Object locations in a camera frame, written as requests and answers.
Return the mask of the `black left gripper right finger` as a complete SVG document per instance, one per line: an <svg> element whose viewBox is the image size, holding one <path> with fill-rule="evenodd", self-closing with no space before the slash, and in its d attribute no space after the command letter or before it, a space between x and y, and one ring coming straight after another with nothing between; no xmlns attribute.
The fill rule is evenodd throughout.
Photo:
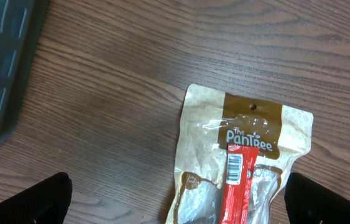
<svg viewBox="0 0 350 224"><path fill-rule="evenodd" d="M297 172L288 178L284 200L290 224L350 224L350 200Z"/></svg>

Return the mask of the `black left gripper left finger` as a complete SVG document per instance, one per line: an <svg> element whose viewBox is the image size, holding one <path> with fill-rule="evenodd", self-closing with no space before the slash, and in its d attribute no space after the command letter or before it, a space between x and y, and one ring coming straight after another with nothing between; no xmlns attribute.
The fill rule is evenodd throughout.
<svg viewBox="0 0 350 224"><path fill-rule="evenodd" d="M0 224L63 224L71 204L72 181L66 172L0 203Z"/></svg>

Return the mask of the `red white snack bar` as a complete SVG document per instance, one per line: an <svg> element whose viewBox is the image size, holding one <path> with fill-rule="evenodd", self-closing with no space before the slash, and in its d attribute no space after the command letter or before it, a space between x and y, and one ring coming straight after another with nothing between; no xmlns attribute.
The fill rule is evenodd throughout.
<svg viewBox="0 0 350 224"><path fill-rule="evenodd" d="M246 224L252 178L259 149L229 145L220 224Z"/></svg>

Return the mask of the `white brown snack wrapper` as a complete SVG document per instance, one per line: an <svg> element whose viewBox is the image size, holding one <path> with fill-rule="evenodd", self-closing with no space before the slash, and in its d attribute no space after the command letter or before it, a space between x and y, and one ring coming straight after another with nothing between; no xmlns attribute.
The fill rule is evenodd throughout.
<svg viewBox="0 0 350 224"><path fill-rule="evenodd" d="M175 198L167 223L219 223L227 186L240 183L246 160L228 157L231 144L256 147L246 213L268 223L270 204L285 187L293 163L311 149L313 115L266 100L192 84L187 88L175 155Z"/></svg>

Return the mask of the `grey plastic mesh basket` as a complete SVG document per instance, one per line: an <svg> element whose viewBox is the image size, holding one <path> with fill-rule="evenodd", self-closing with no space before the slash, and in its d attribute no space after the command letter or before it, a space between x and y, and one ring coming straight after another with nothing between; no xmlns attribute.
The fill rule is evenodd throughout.
<svg viewBox="0 0 350 224"><path fill-rule="evenodd" d="M16 127L49 0L0 0L0 142Z"/></svg>

